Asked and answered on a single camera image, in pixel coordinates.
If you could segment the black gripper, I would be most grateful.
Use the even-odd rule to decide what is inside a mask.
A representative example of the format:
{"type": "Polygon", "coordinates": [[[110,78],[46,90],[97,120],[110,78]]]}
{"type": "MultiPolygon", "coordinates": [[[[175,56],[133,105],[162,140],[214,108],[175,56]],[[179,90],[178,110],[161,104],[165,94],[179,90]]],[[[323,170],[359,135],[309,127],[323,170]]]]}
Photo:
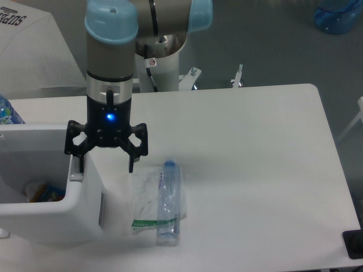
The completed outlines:
{"type": "Polygon", "coordinates": [[[79,171],[85,171],[85,155],[94,147],[121,147],[129,155],[129,173],[141,156],[147,156],[148,131],[145,123],[130,126],[131,102],[129,99],[120,104],[107,105],[87,97],[87,122],[85,125],[74,120],[67,123],[65,148],[66,155],[79,159],[79,171]],[[85,133],[80,144],[73,139],[85,133]],[[129,137],[134,135],[139,141],[136,146],[129,137]]]}

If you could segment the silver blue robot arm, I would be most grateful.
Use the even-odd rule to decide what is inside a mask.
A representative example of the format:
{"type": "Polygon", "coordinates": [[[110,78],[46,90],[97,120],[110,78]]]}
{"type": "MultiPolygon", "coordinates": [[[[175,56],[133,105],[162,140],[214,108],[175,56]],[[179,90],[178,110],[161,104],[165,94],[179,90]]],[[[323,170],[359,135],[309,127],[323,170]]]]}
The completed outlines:
{"type": "Polygon", "coordinates": [[[87,121],[68,122],[64,149],[77,158],[80,172],[94,147],[120,147],[130,166],[148,154],[146,124],[130,124],[138,45],[153,58],[147,39],[201,31],[212,21],[212,1],[87,2],[87,121]]]}

